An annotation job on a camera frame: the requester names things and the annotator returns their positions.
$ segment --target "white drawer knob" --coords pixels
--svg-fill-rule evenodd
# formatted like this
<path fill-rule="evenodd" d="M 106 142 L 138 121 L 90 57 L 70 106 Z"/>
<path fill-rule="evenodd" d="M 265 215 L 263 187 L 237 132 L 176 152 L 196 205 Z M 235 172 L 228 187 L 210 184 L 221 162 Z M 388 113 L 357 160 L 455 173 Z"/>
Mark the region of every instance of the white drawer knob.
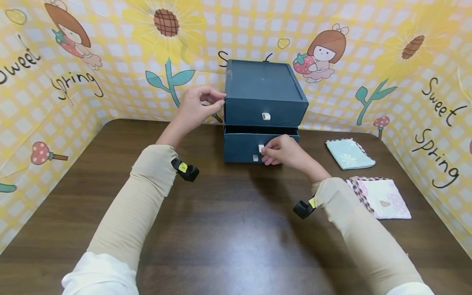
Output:
<path fill-rule="evenodd" d="M 270 114 L 269 113 L 262 113 L 262 120 L 270 121 Z"/>

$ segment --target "pink handkerchief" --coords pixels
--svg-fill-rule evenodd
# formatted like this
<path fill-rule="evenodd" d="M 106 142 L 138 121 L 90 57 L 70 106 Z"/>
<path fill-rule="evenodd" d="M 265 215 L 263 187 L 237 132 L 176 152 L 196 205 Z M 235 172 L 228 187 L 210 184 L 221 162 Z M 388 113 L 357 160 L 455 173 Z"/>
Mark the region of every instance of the pink handkerchief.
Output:
<path fill-rule="evenodd" d="M 410 211 L 392 179 L 355 176 L 347 183 L 375 218 L 411 219 Z"/>

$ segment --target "dark teal storage box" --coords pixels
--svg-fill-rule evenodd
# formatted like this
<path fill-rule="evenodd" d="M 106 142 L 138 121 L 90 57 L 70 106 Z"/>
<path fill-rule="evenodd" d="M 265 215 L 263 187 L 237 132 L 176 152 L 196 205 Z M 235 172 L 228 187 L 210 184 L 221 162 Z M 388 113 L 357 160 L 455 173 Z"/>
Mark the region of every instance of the dark teal storage box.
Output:
<path fill-rule="evenodd" d="M 308 101 L 288 64 L 229 60 L 224 161 L 262 163 L 259 145 L 287 134 L 297 142 Z"/>
<path fill-rule="evenodd" d="M 298 127 L 308 107 L 288 64 L 230 59 L 225 93 L 228 125 Z"/>
<path fill-rule="evenodd" d="M 259 126 L 224 127 L 224 160 L 225 162 L 262 163 L 258 146 L 266 145 L 272 138 L 287 134 L 297 142 L 300 139 L 298 128 L 271 128 Z"/>

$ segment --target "yellow backdrop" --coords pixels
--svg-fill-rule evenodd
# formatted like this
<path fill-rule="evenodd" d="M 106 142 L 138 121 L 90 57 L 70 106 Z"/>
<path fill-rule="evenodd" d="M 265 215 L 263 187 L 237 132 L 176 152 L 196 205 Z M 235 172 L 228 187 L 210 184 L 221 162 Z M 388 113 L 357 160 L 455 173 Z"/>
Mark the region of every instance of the yellow backdrop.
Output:
<path fill-rule="evenodd" d="M 300 128 L 381 137 L 472 255 L 471 5 L 4 0 L 0 251 L 106 122 L 169 121 L 186 87 L 223 89 L 250 59 L 293 66 Z"/>

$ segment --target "dark brown table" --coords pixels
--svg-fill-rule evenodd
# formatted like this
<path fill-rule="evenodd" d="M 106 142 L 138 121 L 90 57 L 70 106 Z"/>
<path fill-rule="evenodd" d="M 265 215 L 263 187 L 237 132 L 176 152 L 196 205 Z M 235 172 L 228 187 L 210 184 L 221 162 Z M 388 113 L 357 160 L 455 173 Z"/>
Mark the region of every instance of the dark brown table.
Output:
<path fill-rule="evenodd" d="M 0 256 L 0 294 L 60 294 L 141 150 L 163 122 L 108 123 Z M 301 131 L 300 145 L 334 176 L 394 179 L 412 220 L 382 224 L 437 294 L 472 294 L 472 261 L 386 146 L 368 134 Z M 377 161 L 342 171 L 328 139 L 353 137 Z M 176 178 L 141 255 L 141 294 L 369 294 L 321 210 L 292 212 L 310 184 L 287 167 L 223 162 L 222 126 L 201 126 L 177 149 L 200 169 Z"/>

